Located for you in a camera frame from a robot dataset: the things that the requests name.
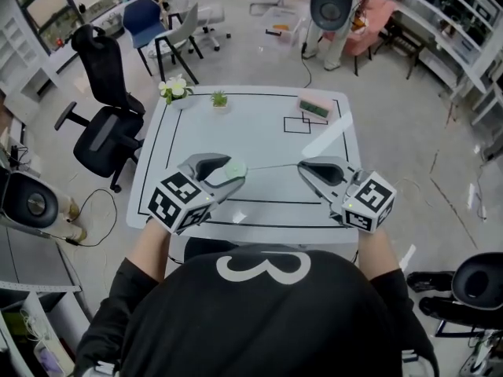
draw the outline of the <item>chair backrest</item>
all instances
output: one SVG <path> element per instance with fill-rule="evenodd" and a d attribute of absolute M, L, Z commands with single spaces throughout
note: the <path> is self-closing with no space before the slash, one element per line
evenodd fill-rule
<path fill-rule="evenodd" d="M 181 14 L 182 25 L 167 36 L 171 45 L 187 39 L 194 33 L 197 28 L 197 8 L 195 4 L 188 12 Z"/>
<path fill-rule="evenodd" d="M 85 24 L 74 32 L 72 48 L 84 64 L 96 100 L 108 106 L 134 110 L 128 101 L 117 41 L 105 36 L 102 29 Z"/>
<path fill-rule="evenodd" d="M 137 0 L 124 10 L 123 26 L 132 35 L 139 34 L 159 21 L 160 7 L 153 0 Z"/>

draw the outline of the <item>chair armrest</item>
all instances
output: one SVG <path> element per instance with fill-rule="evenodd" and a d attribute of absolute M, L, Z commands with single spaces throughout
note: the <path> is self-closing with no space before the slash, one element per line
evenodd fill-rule
<path fill-rule="evenodd" d="M 141 143 L 140 141 L 125 135 L 116 134 L 113 138 L 121 145 L 124 145 L 125 147 L 133 149 L 135 151 L 143 145 L 143 143 Z"/>
<path fill-rule="evenodd" d="M 71 120 L 74 123 L 80 124 L 81 126 L 87 127 L 89 125 L 89 120 L 84 119 L 82 116 L 76 115 L 73 109 L 77 106 L 77 102 L 71 102 L 66 109 L 61 113 L 60 118 L 54 124 L 54 129 L 58 131 L 66 119 Z"/>

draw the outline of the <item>marker cube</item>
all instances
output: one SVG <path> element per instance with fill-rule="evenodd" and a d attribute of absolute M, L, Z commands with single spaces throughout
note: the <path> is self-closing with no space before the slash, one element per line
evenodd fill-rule
<path fill-rule="evenodd" d="M 176 170 L 156 184 L 149 212 L 169 232 L 180 234 L 190 226 L 199 225 L 217 205 L 198 181 Z"/>
<path fill-rule="evenodd" d="M 377 172 L 362 182 L 342 206 L 343 223 L 374 233 L 391 213 L 396 190 Z"/>

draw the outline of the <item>black cable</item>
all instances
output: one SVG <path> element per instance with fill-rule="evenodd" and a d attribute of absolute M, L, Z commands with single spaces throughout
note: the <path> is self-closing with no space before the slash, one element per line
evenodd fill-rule
<path fill-rule="evenodd" d="M 306 66 L 306 63 L 304 63 L 304 58 L 302 57 L 302 54 L 300 54 L 300 60 L 302 61 L 302 64 L 304 64 L 304 67 L 306 68 L 307 72 L 309 73 L 309 82 L 304 86 L 304 88 L 307 88 L 309 85 L 311 85 L 311 82 L 313 81 L 313 76 L 312 76 L 309 68 Z"/>
<path fill-rule="evenodd" d="M 302 44 L 302 49 L 300 50 L 300 60 L 302 61 L 302 64 L 304 64 L 304 67 L 306 68 L 307 72 L 309 73 L 309 82 L 303 88 L 307 88 L 309 85 L 311 85 L 311 82 L 313 81 L 313 76 L 311 74 L 311 71 L 306 66 L 306 63 L 304 63 L 304 57 L 303 57 L 303 54 L 306 52 L 306 49 L 307 49 L 307 37 L 309 36 L 309 28 L 311 28 L 312 22 L 313 22 L 313 19 L 311 18 L 311 20 L 309 21 L 309 25 L 307 25 L 306 39 L 304 40 L 304 43 Z"/>
<path fill-rule="evenodd" d="M 107 191 L 107 190 L 105 190 L 104 188 L 97 188 L 96 190 L 94 190 L 91 194 L 89 194 L 89 195 L 88 195 L 88 197 L 87 197 L 87 198 L 86 198 L 86 200 L 84 201 L 84 204 L 82 204 L 82 206 L 80 207 L 80 211 L 79 211 L 79 213 L 77 214 L 77 216 L 76 216 L 75 218 L 73 218 L 73 219 L 72 219 L 71 221 L 69 221 L 69 222 L 73 222 L 73 221 L 75 221 L 75 220 L 76 220 L 76 219 L 77 219 L 77 218 L 81 215 L 81 213 L 82 213 L 82 211 L 83 211 L 84 207 L 85 207 L 85 206 L 86 206 L 86 204 L 87 204 L 87 201 L 89 201 L 89 198 L 91 198 L 91 197 L 94 195 L 94 193 L 96 193 L 96 192 L 106 192 L 106 193 L 110 196 L 110 198 L 112 199 L 112 204 L 113 204 L 113 207 L 114 207 L 114 209 L 116 210 L 116 218 L 115 218 L 115 219 L 114 219 L 114 221 L 113 221 L 113 225 L 112 225 L 112 227 L 110 228 L 110 230 L 108 231 L 108 233 L 100 239 L 100 241 L 99 241 L 99 242 L 97 242 L 96 244 L 92 244 L 92 245 L 88 245 L 88 244 L 80 244 L 80 243 L 78 243 L 78 242 L 76 242 L 76 241 L 74 241 L 74 240 L 72 240 L 72 239 L 67 238 L 67 237 L 59 237 L 59 236 L 51 235 L 50 233 L 47 233 L 47 232 L 43 232 L 43 233 L 45 233 L 45 234 L 47 234 L 47 235 L 49 235 L 49 236 L 55 237 L 56 239 L 64 240 L 64 241 L 65 241 L 65 242 L 67 242 L 67 243 L 70 243 L 70 244 L 73 244 L 74 246 L 79 246 L 79 247 L 96 247 L 96 246 L 98 246 L 99 244 L 101 244 L 101 242 L 102 242 L 103 240 L 105 240 L 108 236 L 110 236 L 110 233 L 112 233 L 112 230 L 116 227 L 116 223 L 117 223 L 117 206 L 116 206 L 116 201 L 115 201 L 115 199 L 113 198 L 113 195 L 112 195 L 112 194 L 110 194 L 110 192 L 108 192 L 108 191 Z"/>
<path fill-rule="evenodd" d="M 168 257 L 168 258 L 169 258 L 172 262 L 174 262 L 175 264 L 179 264 L 179 265 L 182 265 L 182 264 L 183 264 L 183 262 L 181 262 L 181 261 L 179 261 L 179 260 L 177 260 L 177 259 L 175 259 L 175 258 L 171 257 L 169 254 L 167 255 L 167 257 Z"/>

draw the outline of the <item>orange object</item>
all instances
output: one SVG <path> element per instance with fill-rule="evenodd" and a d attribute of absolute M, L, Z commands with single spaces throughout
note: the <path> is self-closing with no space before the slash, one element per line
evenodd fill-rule
<path fill-rule="evenodd" d="M 285 24 L 273 25 L 274 29 L 281 29 L 282 31 L 290 31 L 290 27 Z"/>
<path fill-rule="evenodd" d="M 357 31 L 360 28 L 363 28 L 365 26 L 365 22 L 360 20 L 359 18 L 355 17 L 353 20 L 353 26 L 351 27 L 351 30 L 353 32 Z"/>

